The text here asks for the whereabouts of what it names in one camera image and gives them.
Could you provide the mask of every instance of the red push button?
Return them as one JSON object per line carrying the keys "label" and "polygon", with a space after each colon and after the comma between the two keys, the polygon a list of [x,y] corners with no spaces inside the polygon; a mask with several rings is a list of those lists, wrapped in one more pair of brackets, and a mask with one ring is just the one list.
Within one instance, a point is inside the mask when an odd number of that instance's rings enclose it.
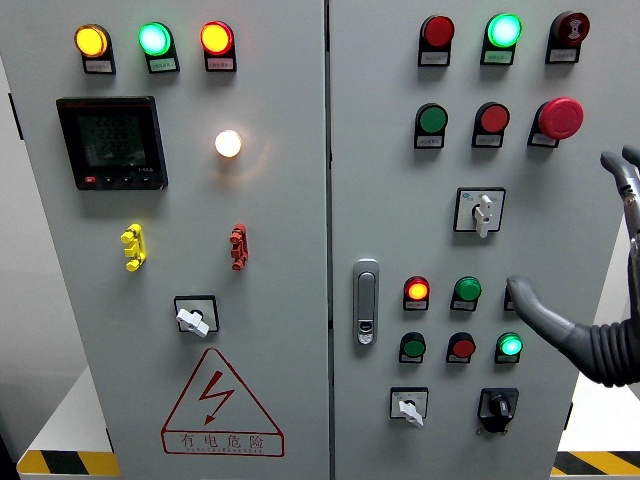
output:
{"label": "red push button", "polygon": [[582,125],[584,110],[577,100],[559,97],[547,102],[538,116],[540,131],[553,140],[574,135]]}
{"label": "red push button", "polygon": [[451,43],[455,28],[449,17],[434,16],[426,22],[423,37],[432,47],[444,47]]}
{"label": "red push button", "polygon": [[584,13],[564,12],[551,24],[551,33],[561,46],[575,48],[587,37],[589,28],[589,19]]}
{"label": "red push button", "polygon": [[456,357],[469,358],[476,351],[476,346],[471,340],[461,340],[453,346]]}
{"label": "red push button", "polygon": [[492,105],[482,112],[480,124],[489,133],[504,130],[509,123],[509,111],[504,105]]}

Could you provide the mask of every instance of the white switch handle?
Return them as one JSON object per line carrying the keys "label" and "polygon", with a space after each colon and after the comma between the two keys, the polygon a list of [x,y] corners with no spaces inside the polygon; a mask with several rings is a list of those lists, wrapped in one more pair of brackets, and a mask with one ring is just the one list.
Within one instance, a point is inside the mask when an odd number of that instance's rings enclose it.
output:
{"label": "white switch handle", "polygon": [[422,415],[418,413],[416,410],[416,406],[413,403],[408,402],[398,402],[400,406],[400,413],[405,418],[405,420],[416,427],[424,427],[424,422],[422,421]]}
{"label": "white switch handle", "polygon": [[202,315],[197,312],[191,313],[181,308],[176,316],[176,320],[180,324],[180,327],[183,329],[186,328],[201,338],[206,337],[207,333],[209,333],[209,325],[202,321]]}
{"label": "white switch handle", "polygon": [[487,195],[480,197],[480,205],[478,205],[473,211],[473,217],[476,220],[476,232],[480,235],[480,238],[487,238],[489,233],[489,226],[491,224],[491,205],[493,202]]}

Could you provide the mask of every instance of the warning sign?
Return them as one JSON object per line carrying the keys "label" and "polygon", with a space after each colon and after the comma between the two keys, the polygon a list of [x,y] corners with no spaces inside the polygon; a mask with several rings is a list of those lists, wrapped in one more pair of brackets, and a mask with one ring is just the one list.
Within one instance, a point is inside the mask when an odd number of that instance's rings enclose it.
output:
{"label": "warning sign", "polygon": [[246,383],[208,348],[164,427],[165,453],[284,456],[284,435]]}

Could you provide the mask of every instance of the emergency stop button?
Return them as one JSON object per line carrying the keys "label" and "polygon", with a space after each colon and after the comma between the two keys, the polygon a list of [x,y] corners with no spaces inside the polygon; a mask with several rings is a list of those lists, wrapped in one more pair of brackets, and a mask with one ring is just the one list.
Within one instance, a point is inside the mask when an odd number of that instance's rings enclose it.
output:
{"label": "emergency stop button", "polygon": [[528,144],[556,148],[560,140],[576,134],[583,120],[580,102],[569,97],[555,98],[536,112]]}

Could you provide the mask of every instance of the red indicator light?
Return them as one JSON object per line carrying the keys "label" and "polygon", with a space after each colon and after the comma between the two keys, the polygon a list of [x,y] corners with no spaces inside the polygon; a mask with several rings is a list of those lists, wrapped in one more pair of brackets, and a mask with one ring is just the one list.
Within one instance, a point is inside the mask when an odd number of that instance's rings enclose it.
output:
{"label": "red indicator light", "polygon": [[455,28],[449,17],[434,16],[427,20],[423,37],[432,47],[444,47],[451,43]]}
{"label": "red indicator light", "polygon": [[224,55],[233,46],[233,33],[226,23],[209,22],[200,31],[200,42],[211,55]]}
{"label": "red indicator light", "polygon": [[551,33],[563,47],[575,48],[587,37],[590,26],[584,13],[564,12],[551,24]]}
{"label": "red indicator light", "polygon": [[423,277],[412,277],[405,282],[404,292],[415,302],[425,300],[429,296],[429,282]]}
{"label": "red indicator light", "polygon": [[469,358],[476,351],[476,345],[471,340],[460,340],[453,346],[453,354],[460,358]]}
{"label": "red indicator light", "polygon": [[482,112],[480,124],[489,133],[504,130],[509,123],[509,111],[502,105],[492,105]]}
{"label": "red indicator light", "polygon": [[547,102],[538,116],[540,131],[554,140],[574,135],[582,125],[584,110],[577,100],[559,97]]}

